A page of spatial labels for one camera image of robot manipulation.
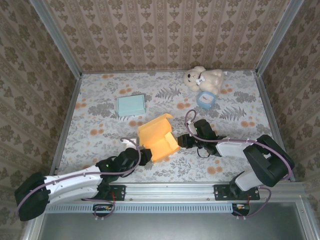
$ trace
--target orange plastic container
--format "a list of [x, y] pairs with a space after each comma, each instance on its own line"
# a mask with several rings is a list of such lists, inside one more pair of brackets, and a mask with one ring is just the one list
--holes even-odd
[[138, 127], [140, 145], [151, 149], [152, 162], [159, 161], [179, 149], [179, 145], [171, 133], [169, 118], [172, 119], [173, 116], [165, 113]]

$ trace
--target wall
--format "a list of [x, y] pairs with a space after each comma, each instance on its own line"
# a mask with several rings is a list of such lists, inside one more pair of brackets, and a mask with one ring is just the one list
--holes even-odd
[[0, 1], [0, 239], [18, 239], [14, 190], [49, 173], [75, 78], [28, 0]]
[[253, 69], [289, 0], [45, 0], [86, 73]]
[[305, 0], [262, 75], [295, 176], [320, 220], [320, 1]]

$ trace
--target blue alarm clock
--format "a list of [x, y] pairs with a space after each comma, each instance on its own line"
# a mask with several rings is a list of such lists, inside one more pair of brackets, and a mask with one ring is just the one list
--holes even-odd
[[209, 109], [216, 102], [216, 95], [211, 92], [203, 91], [196, 98], [196, 103], [204, 109]]

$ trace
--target purple cable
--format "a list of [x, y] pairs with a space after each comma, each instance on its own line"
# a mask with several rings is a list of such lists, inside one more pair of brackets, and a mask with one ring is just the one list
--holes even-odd
[[269, 196], [268, 196], [268, 198], [266, 199], [266, 201], [264, 202], [264, 204], [262, 204], [262, 206], [261, 206], [257, 211], [255, 211], [254, 213], [251, 213], [251, 214], [249, 214], [249, 215], [247, 215], [247, 216], [243, 216], [241, 213], [239, 213], [238, 211], [235, 211], [235, 210], [233, 210], [233, 212], [236, 213], [236, 214], [238, 214], [238, 215], [239, 215], [240, 217], [242, 217], [243, 219], [244, 219], [244, 218], [250, 218], [250, 217], [253, 217], [254, 215], [258, 214], [258, 213], [267, 205], [267, 203], [269, 202], [269, 200], [270, 200], [270, 198], [271, 198], [271, 194], [272, 194], [272, 193], [271, 193], [271, 190], [270, 190], [269, 188], [267, 188], [267, 187], [258, 186], [258, 188], [267, 190], [267, 191], [269, 192]]
[[14, 214], [18, 217], [19, 216], [19, 210], [21, 208], [21, 206], [25, 203], [25, 201], [32, 195], [34, 194], [36, 191], [46, 187], [46, 186], [49, 186], [49, 185], [55, 185], [57, 183], [60, 183], [64, 180], [68, 180], [68, 179], [73, 179], [73, 178], [77, 178], [77, 177], [81, 177], [81, 176], [85, 176], [85, 175], [126, 175], [126, 174], [129, 174], [131, 173], [134, 169], [136, 169], [139, 164], [140, 164], [140, 161], [141, 161], [141, 152], [139, 150], [139, 146], [133, 142], [132, 140], [130, 140], [129, 138], [126, 138], [126, 137], [122, 137], [120, 138], [121, 141], [123, 140], [128, 140], [130, 143], [132, 143], [135, 147], [136, 147], [136, 150], [138, 151], [138, 162], [136, 163], [136, 165], [134, 165], [131, 169], [129, 170], [126, 170], [126, 171], [120, 171], [120, 172], [100, 172], [100, 171], [90, 171], [90, 172], [86, 172], [86, 173], [78, 173], [76, 175], [71, 175], [71, 176], [66, 176], [66, 177], [63, 177], [63, 178], [60, 178], [60, 179], [57, 179], [57, 180], [52, 180], [52, 181], [49, 181], [47, 183], [44, 183], [44, 184], [41, 184], [40, 186], [37, 186], [35, 189], [33, 189], [32, 191], [30, 191], [22, 200], [21, 202], [18, 204]]
[[[90, 202], [105, 202], [105, 203], [108, 203], [108, 204], [111, 204], [112, 205], [112, 210], [106, 215], [104, 216], [103, 218], [109, 218], [115, 211], [116, 209], [116, 205], [114, 202], [112, 201], [108, 201], [108, 200], [98, 200], [98, 199], [90, 199], [90, 198], [83, 198], [83, 200], [85, 201], [90, 201]], [[93, 212], [93, 215], [96, 217], [96, 219], [98, 218], [97, 216], [97, 210], [100, 208], [100, 207], [103, 207], [103, 205], [97, 205], [95, 206], [95, 209], [94, 209], [94, 212]]]
[[260, 143], [260, 142], [257, 142], [257, 141], [254, 141], [254, 140], [231, 139], [231, 138], [229, 138], [229, 139], [221, 139], [221, 140], [206, 140], [206, 139], [202, 139], [202, 138], [194, 135], [194, 134], [190, 131], [190, 129], [189, 129], [189, 127], [188, 127], [188, 121], [187, 121], [188, 115], [189, 115], [189, 113], [191, 113], [191, 112], [194, 112], [194, 117], [193, 117], [193, 119], [191, 120], [191, 122], [193, 122], [193, 121], [195, 120], [195, 118], [196, 118], [196, 116], [197, 116], [197, 112], [196, 112], [196, 110], [191, 109], [191, 110], [189, 110], [189, 111], [186, 113], [186, 115], [185, 115], [184, 125], [185, 125], [187, 131], [189, 132], [189, 134], [190, 134], [192, 137], [194, 137], [195, 139], [198, 139], [198, 140], [200, 140], [200, 141], [202, 141], [202, 142], [207, 142], [207, 143], [236, 142], [236, 143], [251, 143], [251, 144], [256, 144], [256, 145], [258, 145], [258, 146], [260, 146], [260, 147], [262, 147], [262, 148], [264, 148], [264, 149], [267, 149], [267, 150], [270, 151], [271, 153], [277, 155], [277, 156], [283, 161], [283, 163], [285, 164], [285, 166], [286, 166], [286, 168], [287, 168], [287, 170], [288, 170], [288, 175], [287, 175], [286, 177], [284, 177], [284, 178], [282, 179], [282, 181], [283, 181], [283, 180], [288, 180], [288, 179], [291, 177], [291, 175], [293, 174], [289, 163], [286, 161], [286, 159], [285, 159], [283, 156], [281, 156], [277, 151], [275, 151], [275, 150], [272, 149], [271, 147], [269, 147], [269, 146], [267, 146], [267, 145], [264, 145], [264, 144], [262, 144], [262, 143]]

